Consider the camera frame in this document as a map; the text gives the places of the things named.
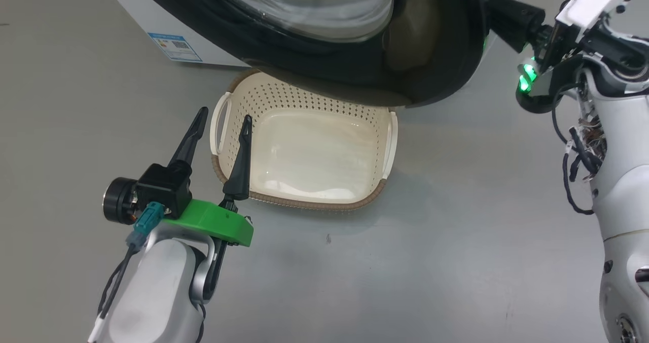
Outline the blue energy label sticker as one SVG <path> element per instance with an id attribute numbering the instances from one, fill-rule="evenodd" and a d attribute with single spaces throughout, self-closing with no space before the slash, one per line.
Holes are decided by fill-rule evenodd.
<path id="1" fill-rule="evenodd" d="M 197 52 L 195 52 L 183 36 L 152 32 L 149 32 L 148 35 L 171 60 L 181 62 L 203 62 Z"/>

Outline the black round glass washer door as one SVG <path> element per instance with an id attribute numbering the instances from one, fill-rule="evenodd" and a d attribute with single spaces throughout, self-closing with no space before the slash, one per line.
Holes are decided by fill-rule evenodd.
<path id="1" fill-rule="evenodd" d="M 452 96 L 477 70 L 488 36 L 488 0 L 153 1 L 275 79 L 379 107 Z"/>

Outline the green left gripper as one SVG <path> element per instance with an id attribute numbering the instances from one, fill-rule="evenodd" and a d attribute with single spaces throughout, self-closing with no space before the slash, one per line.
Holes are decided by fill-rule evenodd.
<path id="1" fill-rule="evenodd" d="M 208 114 L 208 107 L 201 107 L 197 112 L 192 125 L 188 128 L 169 161 L 169 166 L 177 162 L 192 165 L 196 146 L 204 135 Z M 236 160 L 230 172 L 230 178 L 223 186 L 222 204 L 235 204 L 237 200 L 249 198 L 252 134 L 253 119 L 250 115 L 246 115 L 238 138 L 239 150 Z M 179 218 L 172 220 L 166 217 L 163 221 L 194 230 L 199 234 L 221 239 L 232 245 L 250 247 L 252 244 L 254 227 L 246 216 L 206 200 L 193 199 Z"/>

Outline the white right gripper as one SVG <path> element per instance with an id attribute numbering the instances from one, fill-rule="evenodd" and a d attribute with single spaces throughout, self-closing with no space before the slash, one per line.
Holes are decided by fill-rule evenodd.
<path id="1" fill-rule="evenodd" d="M 606 28 L 610 13 L 629 0 L 568 0 L 544 28 L 545 10 L 517 0 L 488 0 L 490 29 L 515 52 L 534 47 L 538 72 L 557 67 L 568 54 L 594 52 L 602 45 L 625 50 L 627 45 Z"/>

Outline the beige perforated laundry basket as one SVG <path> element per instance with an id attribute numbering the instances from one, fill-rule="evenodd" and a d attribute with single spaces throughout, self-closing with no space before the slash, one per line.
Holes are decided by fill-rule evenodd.
<path id="1" fill-rule="evenodd" d="M 234 175 L 245 116 L 253 124 L 251 199 L 290 208 L 352 211 L 386 186 L 397 144 L 392 109 L 320 96 L 258 70 L 242 72 L 209 126 L 215 174 Z"/>

